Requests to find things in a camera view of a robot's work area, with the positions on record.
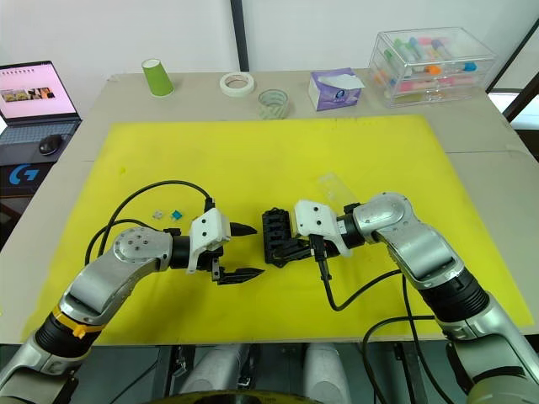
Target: tissue box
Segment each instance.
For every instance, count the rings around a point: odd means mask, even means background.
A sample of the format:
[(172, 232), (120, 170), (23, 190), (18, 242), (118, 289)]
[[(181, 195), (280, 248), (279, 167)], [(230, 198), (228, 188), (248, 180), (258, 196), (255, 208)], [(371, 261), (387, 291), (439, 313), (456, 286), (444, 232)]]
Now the tissue box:
[(356, 105), (364, 87), (349, 67), (311, 72), (309, 97), (316, 111)]

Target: black cable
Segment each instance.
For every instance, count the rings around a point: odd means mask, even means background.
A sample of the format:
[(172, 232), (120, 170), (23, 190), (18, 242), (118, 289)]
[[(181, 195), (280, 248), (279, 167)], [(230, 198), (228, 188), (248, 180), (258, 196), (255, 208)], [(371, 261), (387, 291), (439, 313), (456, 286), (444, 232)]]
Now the black cable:
[(147, 185), (146, 187), (144, 188), (140, 188), (138, 191), (134, 192), (133, 194), (129, 195), (121, 204), (120, 206), (118, 206), (115, 210), (115, 212), (112, 214), (112, 216), (110, 217), (110, 220), (109, 220), (109, 223), (107, 224), (105, 230), (104, 230), (104, 234), (103, 234), (103, 238), (101, 239), (101, 243), (99, 244), (99, 250), (98, 250), (98, 257), (103, 255), (103, 252), (104, 252), (104, 247), (107, 243), (107, 238), (109, 238), (109, 234), (110, 234), (110, 229), (112, 228), (113, 226), (113, 223), (115, 222), (116, 220), (116, 217), (118, 217), (118, 214), (121, 212), (122, 209), (124, 209), (124, 207), (132, 200), (134, 199), (136, 196), (142, 194), (143, 192), (146, 192), (148, 191), (149, 189), (152, 189), (152, 188), (156, 188), (156, 187), (159, 187), (161, 185), (169, 185), (169, 184), (177, 184), (177, 185), (185, 185), (187, 187), (191, 187), (192, 189), (196, 189), (197, 191), (199, 191), (201, 194), (203, 194), (206, 198), (206, 203), (208, 201), (208, 199), (211, 199), (211, 196), (210, 194), (208, 194), (203, 188), (199, 187), (198, 185), (195, 185), (194, 183), (190, 183), (188, 181), (181, 181), (181, 180), (177, 180), (177, 179), (170, 179), (170, 180), (167, 180), (167, 181), (160, 181), (158, 183), (151, 183), (150, 185)]
[(412, 309), (410, 308), (410, 301), (408, 300), (408, 289), (406, 287), (406, 277), (404, 275), (403, 275), (403, 296), (404, 296), (404, 305), (406, 306), (406, 312), (408, 313), (408, 321), (410, 322), (410, 328), (412, 328), (412, 335), (414, 336), (415, 350), (417, 351), (419, 360), (421, 361), (421, 364), (423, 365), (424, 372), (427, 374), (427, 377), (429, 378), (430, 383), (436, 389), (440, 397), (443, 398), (447, 404), (454, 404), (453, 400), (449, 398), (449, 396), (443, 391), (443, 389), (438, 384), (438, 381), (436, 381), (434, 375), (430, 371), (429, 366), (427, 365), (427, 361), (424, 358), (423, 350), (421, 349), (421, 346), (419, 345), (418, 332), (415, 329), (414, 316), (412, 315)]
[[(139, 225), (139, 226), (142, 226), (142, 227), (149, 227), (152, 230), (157, 230), (157, 229), (154, 229), (153, 227), (147, 225), (146, 223), (144, 223), (142, 221), (138, 221), (136, 219), (120, 219), (119, 221), (115, 221), (112, 224), (112, 226), (116, 226), (116, 225), (119, 225), (121, 223), (135, 223), (136, 225)], [(88, 247), (86, 248), (86, 255), (84, 256), (84, 265), (85, 266), (90, 263), (90, 255), (92, 255), (93, 245), (98, 240), (99, 236), (101, 236), (106, 229), (107, 229), (107, 226), (101, 228), (97, 233), (95, 233), (93, 235), (92, 240), (90, 240), (90, 243), (88, 244)]]
[[(434, 320), (434, 316), (413, 316), (414, 320)], [(369, 331), (365, 334), (363, 337), (363, 343), (361, 344), (361, 347), (363, 348), (363, 365), (365, 366), (365, 372), (367, 373), (367, 376), (369, 377), (369, 381), (371, 382), (372, 388), (374, 389), (376, 395), (378, 396), (378, 400), (380, 400), (381, 404), (387, 404), (386, 397), (384, 397), (382, 393), (382, 389), (376, 382), (376, 376), (374, 374), (374, 370), (372, 369), (371, 363), (369, 362), (369, 358), (367, 356), (368, 354), (368, 347), (367, 344), (369, 343), (369, 338), (371, 335), (376, 331), (378, 328), (386, 326), (387, 324), (391, 324), (393, 322), (407, 322), (409, 321), (408, 316), (400, 316), (400, 317), (391, 317), (387, 318), (386, 320), (382, 320), (381, 322), (378, 322), (371, 328), (369, 328)]]
[(132, 386), (138, 383), (144, 376), (150, 373), (156, 366), (157, 366), (157, 361), (155, 361), (148, 369), (144, 370), (136, 379), (134, 379), (129, 385), (127, 385), (124, 390), (118, 393), (116, 397), (110, 401), (109, 404), (114, 404), (116, 401), (118, 401), (118, 399), (122, 397), (126, 391), (128, 391)]
[(318, 261), (318, 267), (320, 268), (320, 274), (322, 275), (322, 281), (323, 281), (323, 286), (324, 288), (326, 289), (326, 295), (328, 296), (328, 301), (329, 301), (329, 305), (331, 306), (332, 309), (334, 309), (335, 311), (342, 311), (344, 310), (346, 307), (348, 307), (350, 305), (350, 303), (352, 303), (352, 301), (354, 301), (355, 299), (357, 299), (363, 292), (365, 292), (366, 290), (368, 290), (370, 287), (374, 286), (375, 284), (377, 284), (378, 282), (380, 282), (381, 280), (384, 280), (385, 278), (389, 278), (390, 276), (393, 276), (393, 275), (397, 275), (397, 274), (400, 274), (401, 271), (400, 269), (395, 269), (393, 271), (389, 271), (389, 272), (386, 272), (376, 278), (374, 278), (372, 281), (370, 281), (369, 283), (367, 284), (364, 284), (363, 286), (361, 286), (351, 297), (349, 297), (342, 305), (340, 306), (337, 306), (335, 304), (335, 300), (334, 300), (334, 295), (333, 295), (333, 292), (331, 291), (331, 286), (329, 284), (329, 278), (328, 278), (328, 273), (329, 273), (329, 270), (328, 270), (328, 262), (326, 260), (323, 260), (323, 261)]

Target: yellow mat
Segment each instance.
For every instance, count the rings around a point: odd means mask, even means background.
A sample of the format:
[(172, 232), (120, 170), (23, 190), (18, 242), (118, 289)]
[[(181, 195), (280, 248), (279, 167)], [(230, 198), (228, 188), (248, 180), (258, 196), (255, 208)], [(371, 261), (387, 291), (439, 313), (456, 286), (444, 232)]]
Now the yellow mat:
[[(38, 327), (83, 268), (90, 237), (115, 207), (140, 187), (164, 179), (199, 184), (231, 221), (259, 229), (225, 246), (226, 268), (265, 269), (240, 285), (217, 286), (206, 272), (151, 274), (135, 288), (99, 338), (103, 344), (224, 343), (358, 338), (375, 322), (405, 313), (401, 279), (394, 276), (348, 309), (329, 308), (318, 266), (304, 260), (277, 268), (264, 263), (261, 214), (291, 209), (299, 199), (327, 203), (317, 179), (337, 174), (360, 201), (382, 191), (409, 197), (420, 220), (435, 226), (462, 256), (483, 287), (492, 291), (518, 325), (532, 323), (515, 282), (478, 217), (451, 163), (420, 116), (336, 120), (212, 123), (132, 123), (111, 128), (67, 222), (36, 313), (25, 335)], [(120, 218), (150, 226), (180, 226), (199, 215), (203, 198), (170, 185), (133, 200)], [(154, 220), (155, 210), (165, 216)], [(170, 218), (173, 210), (184, 217)], [(111, 242), (118, 231), (111, 233)], [(352, 258), (331, 258), (335, 299), (342, 302), (378, 274), (395, 269), (383, 245), (365, 245)], [(411, 291), (414, 313), (429, 314)], [(440, 334), (433, 322), (421, 333)], [(407, 324), (380, 331), (409, 334)]]

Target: laptop keyboard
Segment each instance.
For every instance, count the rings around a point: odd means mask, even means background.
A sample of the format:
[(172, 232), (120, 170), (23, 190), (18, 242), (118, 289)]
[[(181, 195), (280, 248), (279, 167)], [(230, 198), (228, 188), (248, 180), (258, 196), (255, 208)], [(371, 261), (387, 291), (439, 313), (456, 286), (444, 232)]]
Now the laptop keyboard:
[(68, 122), (66, 124), (8, 127), (0, 136), (0, 145), (35, 143), (50, 135), (61, 135), (65, 141), (75, 131), (76, 124), (76, 122)]

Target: laptop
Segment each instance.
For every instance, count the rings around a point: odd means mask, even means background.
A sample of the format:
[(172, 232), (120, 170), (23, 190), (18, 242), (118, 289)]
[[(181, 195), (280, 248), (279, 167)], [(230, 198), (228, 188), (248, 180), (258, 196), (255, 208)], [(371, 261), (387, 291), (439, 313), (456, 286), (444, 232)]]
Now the laptop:
[[(51, 61), (0, 66), (0, 166), (55, 162), (81, 123)], [(58, 151), (44, 156), (40, 141), (61, 135)]]

